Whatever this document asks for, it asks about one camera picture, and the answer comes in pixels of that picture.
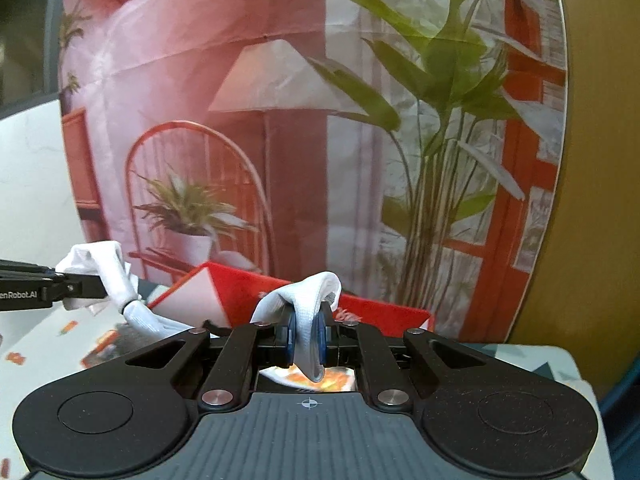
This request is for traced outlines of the printed room backdrop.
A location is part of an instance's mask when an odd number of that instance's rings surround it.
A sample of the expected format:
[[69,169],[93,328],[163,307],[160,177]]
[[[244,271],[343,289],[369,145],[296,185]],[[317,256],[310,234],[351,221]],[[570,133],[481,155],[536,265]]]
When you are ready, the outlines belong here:
[[63,0],[85,238],[144,278],[205,261],[509,337],[565,132],[560,0]]

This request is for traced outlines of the patterned tablecloth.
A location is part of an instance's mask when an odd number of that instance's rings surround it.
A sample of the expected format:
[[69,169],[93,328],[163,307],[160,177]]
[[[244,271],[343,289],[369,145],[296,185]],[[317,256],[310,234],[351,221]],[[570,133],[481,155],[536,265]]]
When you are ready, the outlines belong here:
[[[138,278],[142,297],[152,300],[169,289]],[[42,313],[9,312],[1,317],[1,475],[21,479],[27,472],[12,437],[17,404],[32,390],[149,343],[107,302],[78,310],[54,307]],[[477,350],[570,386],[596,400],[564,349],[528,344],[478,344]]]

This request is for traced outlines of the red strawberry cardboard box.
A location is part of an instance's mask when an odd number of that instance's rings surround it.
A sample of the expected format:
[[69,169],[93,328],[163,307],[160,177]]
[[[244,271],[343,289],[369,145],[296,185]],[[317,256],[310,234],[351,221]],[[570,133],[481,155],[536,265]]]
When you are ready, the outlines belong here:
[[435,327],[434,318],[425,310],[344,294],[331,273],[291,284],[213,262],[203,263],[186,274],[152,300],[150,309],[190,326],[209,320],[220,327],[236,327],[250,321],[272,320],[288,302],[313,316],[312,309],[322,300],[329,301],[334,320],[371,324],[385,336],[399,337],[408,328]]

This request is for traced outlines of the white sock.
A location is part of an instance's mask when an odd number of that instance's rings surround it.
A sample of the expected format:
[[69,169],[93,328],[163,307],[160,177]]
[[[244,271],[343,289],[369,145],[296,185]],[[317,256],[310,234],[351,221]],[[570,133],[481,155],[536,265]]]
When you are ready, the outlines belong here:
[[337,308],[342,284],[332,272],[320,272],[299,282],[205,263],[152,300],[142,297],[138,278],[114,240],[77,244],[55,266],[65,274],[97,276],[127,322],[145,336],[167,338],[205,321],[220,327],[275,321],[285,306],[295,314],[294,364],[307,379],[321,382],[324,364],[317,328],[322,304]]

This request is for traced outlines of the orange snack packet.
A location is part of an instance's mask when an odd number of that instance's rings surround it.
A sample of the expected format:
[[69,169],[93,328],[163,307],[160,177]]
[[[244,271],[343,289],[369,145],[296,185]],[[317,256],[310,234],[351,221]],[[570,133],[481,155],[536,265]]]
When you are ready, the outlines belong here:
[[313,382],[296,366],[272,366],[260,371],[260,377],[288,388],[320,392],[349,392],[357,389],[355,373],[351,368],[326,367],[322,378]]

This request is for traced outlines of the blue curtain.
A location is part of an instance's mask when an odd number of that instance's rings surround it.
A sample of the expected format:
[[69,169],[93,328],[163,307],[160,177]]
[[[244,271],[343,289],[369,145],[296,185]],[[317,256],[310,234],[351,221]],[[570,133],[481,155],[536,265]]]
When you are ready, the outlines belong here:
[[616,479],[640,480],[639,362],[600,403]]

